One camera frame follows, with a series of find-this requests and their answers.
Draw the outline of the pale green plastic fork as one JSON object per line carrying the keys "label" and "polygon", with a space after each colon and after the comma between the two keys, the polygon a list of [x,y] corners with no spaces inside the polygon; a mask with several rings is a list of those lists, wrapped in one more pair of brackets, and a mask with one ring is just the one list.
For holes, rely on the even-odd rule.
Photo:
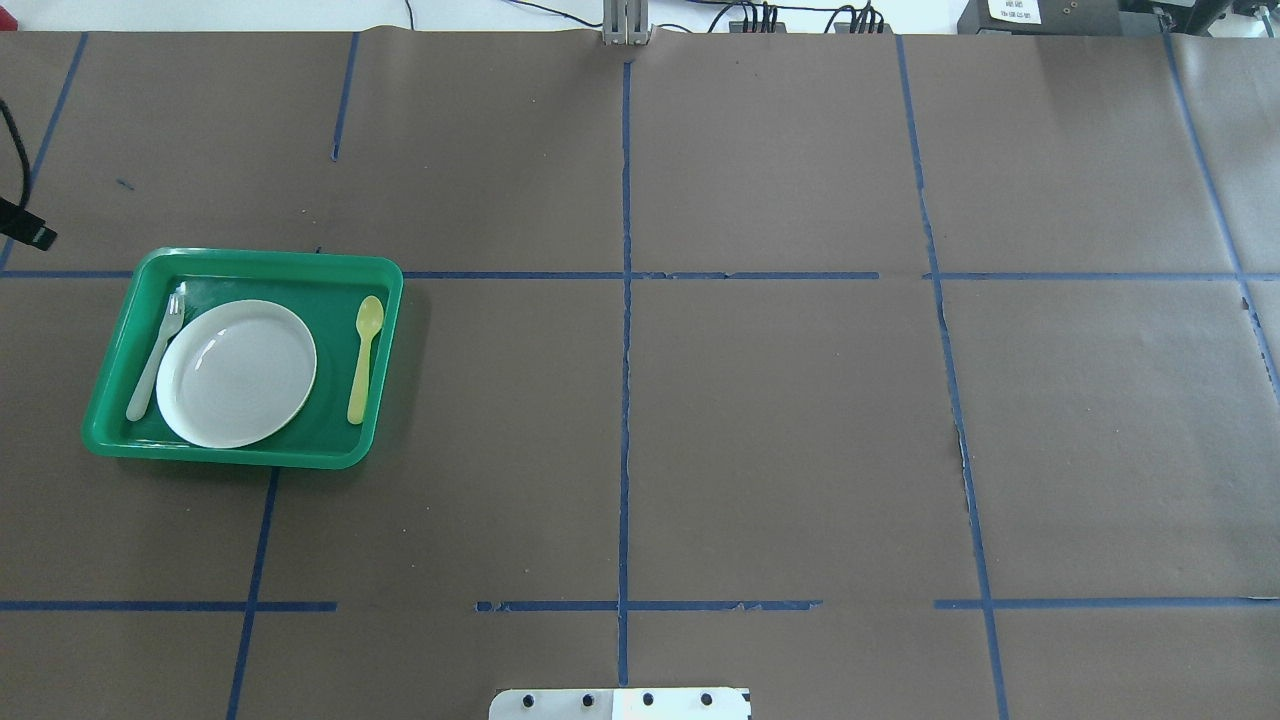
{"label": "pale green plastic fork", "polygon": [[165,313],[160,320],[154,346],[125,407],[125,419],[128,421],[142,419],[148,410],[163,357],[169,343],[177,337],[186,323],[186,282],[180,282],[166,300]]}

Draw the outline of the yellow plastic spoon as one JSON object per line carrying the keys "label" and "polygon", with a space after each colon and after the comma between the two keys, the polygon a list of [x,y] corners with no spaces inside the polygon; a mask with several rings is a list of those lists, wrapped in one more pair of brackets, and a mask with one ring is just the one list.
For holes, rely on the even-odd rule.
{"label": "yellow plastic spoon", "polygon": [[361,425],[366,416],[372,377],[372,348],[384,324],[385,309],[381,300],[374,295],[366,296],[355,318],[358,352],[346,411],[346,419],[351,425]]}

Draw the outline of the white round plate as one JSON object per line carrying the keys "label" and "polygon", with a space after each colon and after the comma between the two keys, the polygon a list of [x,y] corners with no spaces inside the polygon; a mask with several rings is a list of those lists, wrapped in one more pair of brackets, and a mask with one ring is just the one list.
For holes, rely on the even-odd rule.
{"label": "white round plate", "polygon": [[241,448],[289,424],[317,374],[310,328],[260,299],[218,305],[169,342],[155,382],[157,410],[183,441]]}

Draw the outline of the green plastic tray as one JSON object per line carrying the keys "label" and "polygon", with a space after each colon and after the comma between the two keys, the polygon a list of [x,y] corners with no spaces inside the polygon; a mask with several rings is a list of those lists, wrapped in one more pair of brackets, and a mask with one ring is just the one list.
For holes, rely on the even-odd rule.
{"label": "green plastic tray", "polygon": [[[154,396],[145,416],[125,407],[148,357],[169,295],[186,282],[186,323],[218,305],[243,299],[280,304],[310,328],[317,374],[294,419],[275,434],[241,448],[204,448],[179,438]],[[157,249],[133,270],[111,341],[86,410],[86,447],[110,457],[232,462],[339,470],[369,452],[396,333],[404,278],[389,259],[234,249]],[[361,425],[346,419],[358,352],[355,318],[374,295],[385,324],[372,348],[367,411]]]}

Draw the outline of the black box device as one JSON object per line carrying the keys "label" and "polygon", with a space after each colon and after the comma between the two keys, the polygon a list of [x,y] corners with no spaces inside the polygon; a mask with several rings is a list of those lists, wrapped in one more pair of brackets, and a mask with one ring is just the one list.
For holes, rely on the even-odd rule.
{"label": "black box device", "polygon": [[1117,1],[966,1],[957,35],[1121,36]]}

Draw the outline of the aluminium frame post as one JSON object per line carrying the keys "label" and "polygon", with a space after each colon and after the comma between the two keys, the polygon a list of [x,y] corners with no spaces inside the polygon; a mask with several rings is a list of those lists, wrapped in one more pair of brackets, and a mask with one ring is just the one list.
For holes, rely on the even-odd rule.
{"label": "aluminium frame post", "polygon": [[604,0],[600,28],[604,45],[648,45],[653,33],[649,9],[648,0]]}

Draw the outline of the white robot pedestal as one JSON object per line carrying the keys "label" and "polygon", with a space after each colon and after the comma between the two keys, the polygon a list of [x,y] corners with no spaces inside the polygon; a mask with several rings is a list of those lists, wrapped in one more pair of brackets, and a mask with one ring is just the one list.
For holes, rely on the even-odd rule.
{"label": "white robot pedestal", "polygon": [[489,719],[751,719],[750,691],[732,687],[508,689]]}

